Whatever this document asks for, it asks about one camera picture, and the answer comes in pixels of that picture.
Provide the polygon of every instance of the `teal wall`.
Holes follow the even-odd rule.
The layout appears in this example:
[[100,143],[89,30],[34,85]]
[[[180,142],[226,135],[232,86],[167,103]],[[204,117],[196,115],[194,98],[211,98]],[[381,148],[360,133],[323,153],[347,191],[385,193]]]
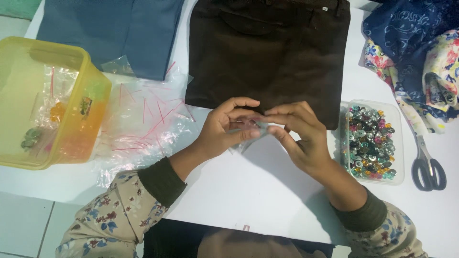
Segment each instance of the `teal wall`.
[[0,0],[0,15],[31,20],[41,0]]

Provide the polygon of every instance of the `tiled floor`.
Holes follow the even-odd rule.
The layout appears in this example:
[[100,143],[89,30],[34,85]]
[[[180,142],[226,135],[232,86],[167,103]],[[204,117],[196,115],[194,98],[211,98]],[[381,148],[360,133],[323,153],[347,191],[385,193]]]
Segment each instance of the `tiled floor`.
[[[377,4],[368,0],[349,0],[351,7],[371,11]],[[24,36],[28,20],[0,16],[0,40]],[[81,206],[28,198],[1,192],[0,258],[50,258],[63,233],[73,222]],[[139,257],[143,245],[137,247]],[[332,258],[347,257],[349,247],[337,246]]]

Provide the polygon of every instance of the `folded blue fabric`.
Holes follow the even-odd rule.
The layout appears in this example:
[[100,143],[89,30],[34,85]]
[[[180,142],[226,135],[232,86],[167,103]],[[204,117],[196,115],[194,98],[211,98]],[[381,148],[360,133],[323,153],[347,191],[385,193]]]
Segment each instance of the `folded blue fabric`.
[[422,89],[425,56],[447,30],[459,27],[459,1],[388,0],[363,23],[364,33],[389,56],[398,70],[395,91],[406,92],[412,102],[435,118],[455,118],[457,111],[443,112],[426,105]]
[[37,39],[101,64],[126,55],[139,78],[164,80],[184,0],[46,0]]

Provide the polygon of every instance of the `yellow plastic container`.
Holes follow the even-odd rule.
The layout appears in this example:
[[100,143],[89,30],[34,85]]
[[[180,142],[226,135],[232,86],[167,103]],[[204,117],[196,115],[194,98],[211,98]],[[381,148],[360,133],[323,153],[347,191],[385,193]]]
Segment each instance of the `yellow plastic container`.
[[[37,128],[34,116],[43,97],[45,65],[78,71],[54,130]],[[88,161],[111,89],[82,48],[18,37],[0,41],[0,165],[40,170]],[[39,150],[21,146],[30,129],[41,132]]]

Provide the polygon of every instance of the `floral print sleeve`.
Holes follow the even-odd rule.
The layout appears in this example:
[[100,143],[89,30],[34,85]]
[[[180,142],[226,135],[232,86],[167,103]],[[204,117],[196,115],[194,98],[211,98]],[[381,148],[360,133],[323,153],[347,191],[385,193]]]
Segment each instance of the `floral print sleeve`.
[[137,257],[142,235],[167,212],[141,183],[137,171],[119,173],[107,192],[75,215],[56,257]]
[[387,217],[378,229],[364,233],[346,230],[352,250],[349,257],[428,258],[410,218],[394,205],[385,204]]

